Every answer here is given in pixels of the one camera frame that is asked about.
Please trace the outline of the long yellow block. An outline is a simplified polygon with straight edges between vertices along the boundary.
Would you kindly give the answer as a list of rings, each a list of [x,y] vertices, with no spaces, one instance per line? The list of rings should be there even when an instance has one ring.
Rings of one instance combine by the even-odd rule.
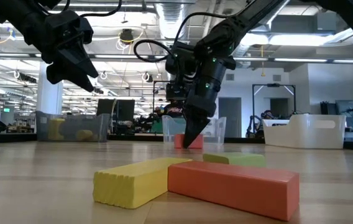
[[[168,168],[190,159],[163,157],[99,170],[93,177],[93,200],[135,209],[168,191]]]

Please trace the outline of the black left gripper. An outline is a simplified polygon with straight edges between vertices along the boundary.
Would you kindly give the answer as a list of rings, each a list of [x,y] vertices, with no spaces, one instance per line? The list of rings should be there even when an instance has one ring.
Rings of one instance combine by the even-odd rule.
[[[41,12],[40,18],[45,31],[42,59],[47,63],[62,60],[65,64],[49,65],[47,80],[51,84],[67,80],[92,92],[94,87],[88,76],[97,78],[98,72],[84,48],[93,37],[93,28],[88,20],[71,10],[58,14]]]

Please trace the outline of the white plastic bin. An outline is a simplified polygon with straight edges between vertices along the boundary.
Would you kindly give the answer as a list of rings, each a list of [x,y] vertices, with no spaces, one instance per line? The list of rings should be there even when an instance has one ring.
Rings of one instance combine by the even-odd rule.
[[[346,116],[294,114],[262,121],[267,145],[297,149],[342,149]]]

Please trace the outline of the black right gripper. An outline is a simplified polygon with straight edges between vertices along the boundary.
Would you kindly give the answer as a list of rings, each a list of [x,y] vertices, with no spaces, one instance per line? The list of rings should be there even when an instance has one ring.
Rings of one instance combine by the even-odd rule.
[[[232,56],[208,57],[204,59],[196,72],[196,78],[190,87],[184,107],[186,127],[183,147],[187,149],[210,123],[216,111],[216,98],[221,90],[227,69],[234,70],[236,61]]]

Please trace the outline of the black computer monitor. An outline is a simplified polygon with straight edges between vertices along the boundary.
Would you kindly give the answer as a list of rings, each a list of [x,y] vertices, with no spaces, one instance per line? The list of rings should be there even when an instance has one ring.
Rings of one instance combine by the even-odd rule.
[[[117,101],[117,120],[132,121],[134,119],[135,100],[118,100]]]
[[[96,115],[110,114],[115,116],[117,114],[117,101],[109,99],[99,99]]]

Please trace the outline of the white building column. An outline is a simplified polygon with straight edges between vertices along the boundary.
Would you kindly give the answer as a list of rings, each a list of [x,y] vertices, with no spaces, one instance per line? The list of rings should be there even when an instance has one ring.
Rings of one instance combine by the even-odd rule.
[[[36,110],[48,114],[61,114],[63,82],[51,84],[47,80],[47,67],[46,63],[40,63]]]

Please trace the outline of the black metal frame stand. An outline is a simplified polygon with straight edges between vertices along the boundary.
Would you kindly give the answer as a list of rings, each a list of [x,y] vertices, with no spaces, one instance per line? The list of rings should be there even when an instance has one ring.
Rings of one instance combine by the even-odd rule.
[[[297,114],[296,108],[296,86],[295,85],[282,85],[279,83],[268,83],[268,84],[252,84],[252,116],[255,116],[255,95],[263,88],[280,88],[284,87],[293,95],[293,114]]]

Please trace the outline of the yellow cylinder block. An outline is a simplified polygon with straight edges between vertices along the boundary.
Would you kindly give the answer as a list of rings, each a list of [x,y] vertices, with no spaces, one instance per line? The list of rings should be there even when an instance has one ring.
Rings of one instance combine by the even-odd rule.
[[[94,134],[90,130],[79,130],[75,134],[77,141],[92,141],[94,138]]]

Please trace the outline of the grey door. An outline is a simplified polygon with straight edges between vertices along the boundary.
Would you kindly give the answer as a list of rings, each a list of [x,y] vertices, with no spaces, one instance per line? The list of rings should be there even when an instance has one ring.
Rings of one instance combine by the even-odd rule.
[[[274,117],[285,119],[289,115],[289,99],[288,98],[271,98],[270,111]]]
[[[226,138],[241,137],[241,99],[219,98],[219,116],[226,117]]]

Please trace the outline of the silver ribbed air duct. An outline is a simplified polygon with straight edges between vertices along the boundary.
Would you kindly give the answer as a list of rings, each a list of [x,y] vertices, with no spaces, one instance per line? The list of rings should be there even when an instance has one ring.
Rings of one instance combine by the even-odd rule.
[[[155,9],[159,16],[158,24],[160,28],[161,43],[167,47],[173,45],[177,32],[189,14],[189,4],[183,3],[156,3]]]

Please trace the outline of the grey translucent plastic bin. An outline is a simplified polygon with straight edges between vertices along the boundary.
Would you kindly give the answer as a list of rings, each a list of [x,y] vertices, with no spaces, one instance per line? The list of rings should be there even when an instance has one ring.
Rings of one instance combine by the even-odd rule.
[[[60,115],[47,114],[36,111],[36,133],[38,141],[51,141],[48,139],[48,125],[51,119],[60,118],[65,122],[60,125],[60,134],[64,136],[62,141],[77,141],[75,134],[77,131],[90,130],[94,134],[92,141],[81,142],[106,142],[109,127],[109,114],[96,115]]]

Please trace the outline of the green square block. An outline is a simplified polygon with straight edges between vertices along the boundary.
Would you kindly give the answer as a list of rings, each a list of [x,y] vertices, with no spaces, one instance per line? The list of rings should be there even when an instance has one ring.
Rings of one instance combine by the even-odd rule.
[[[242,152],[206,153],[203,154],[203,161],[236,166],[266,166],[266,160],[263,155]]]

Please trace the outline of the grey desk monitor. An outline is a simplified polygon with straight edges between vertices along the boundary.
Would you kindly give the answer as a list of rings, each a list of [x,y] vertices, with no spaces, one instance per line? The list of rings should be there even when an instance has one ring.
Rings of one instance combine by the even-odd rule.
[[[336,100],[338,114],[353,118],[353,100]]]

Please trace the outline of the long ceiling light strip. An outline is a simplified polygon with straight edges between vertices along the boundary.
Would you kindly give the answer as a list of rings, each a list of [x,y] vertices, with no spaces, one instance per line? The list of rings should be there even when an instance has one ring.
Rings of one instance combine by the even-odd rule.
[[[135,55],[127,54],[89,54],[90,59],[97,61],[118,61],[130,60],[138,61]],[[0,58],[27,58],[29,60],[39,60],[41,54],[37,53],[10,53],[0,52]],[[333,59],[333,58],[288,58],[288,57],[235,57],[236,62],[277,62],[277,63],[335,63],[335,64],[353,64],[353,59]]]

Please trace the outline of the red rectangular block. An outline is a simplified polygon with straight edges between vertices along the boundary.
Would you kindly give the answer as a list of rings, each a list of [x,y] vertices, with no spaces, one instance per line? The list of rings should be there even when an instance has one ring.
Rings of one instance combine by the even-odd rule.
[[[174,138],[174,148],[183,148],[184,134],[176,134]],[[200,134],[189,146],[188,149],[202,149],[204,145],[204,137]]]
[[[286,170],[191,161],[168,168],[168,190],[288,221],[299,206],[300,176]]]

